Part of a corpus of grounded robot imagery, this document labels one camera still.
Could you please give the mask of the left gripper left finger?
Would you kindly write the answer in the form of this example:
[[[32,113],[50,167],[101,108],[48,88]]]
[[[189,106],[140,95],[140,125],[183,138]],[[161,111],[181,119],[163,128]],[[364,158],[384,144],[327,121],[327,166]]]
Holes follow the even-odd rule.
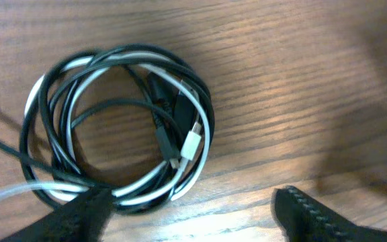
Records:
[[[91,188],[2,242],[98,242],[113,208],[109,188]]]

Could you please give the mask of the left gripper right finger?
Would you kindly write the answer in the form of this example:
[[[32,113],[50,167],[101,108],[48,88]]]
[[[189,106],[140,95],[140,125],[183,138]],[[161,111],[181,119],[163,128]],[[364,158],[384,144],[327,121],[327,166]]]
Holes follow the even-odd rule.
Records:
[[[356,225],[295,186],[276,189],[273,218],[288,241],[387,242],[387,231]]]

